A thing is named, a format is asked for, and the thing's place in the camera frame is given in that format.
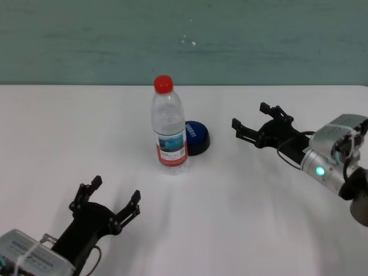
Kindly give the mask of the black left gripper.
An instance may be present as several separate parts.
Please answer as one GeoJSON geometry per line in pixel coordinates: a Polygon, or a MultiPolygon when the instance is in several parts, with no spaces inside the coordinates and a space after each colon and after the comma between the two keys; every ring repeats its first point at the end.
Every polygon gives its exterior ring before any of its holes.
{"type": "Polygon", "coordinates": [[[82,271],[99,239],[108,234],[119,235],[140,214],[139,190],[133,193],[128,204],[117,214],[101,204],[88,202],[101,185],[102,178],[99,175],[91,184],[79,185],[75,198],[69,205],[73,221],[52,246],[52,251],[67,259],[75,272],[82,271]]]}

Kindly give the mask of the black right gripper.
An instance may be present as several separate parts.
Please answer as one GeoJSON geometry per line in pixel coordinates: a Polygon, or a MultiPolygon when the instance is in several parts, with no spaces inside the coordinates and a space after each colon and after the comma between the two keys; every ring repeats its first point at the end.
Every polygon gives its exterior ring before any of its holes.
{"type": "Polygon", "coordinates": [[[301,162],[305,157],[304,150],[309,146],[309,136],[312,135],[312,131],[299,132],[294,129],[291,124],[294,118],[278,105],[271,107],[262,102],[259,110],[271,116],[273,120],[265,123],[259,131],[255,131],[233,118],[232,128],[236,131],[235,136],[257,148],[275,148],[277,155],[288,165],[301,169],[301,162]]]}

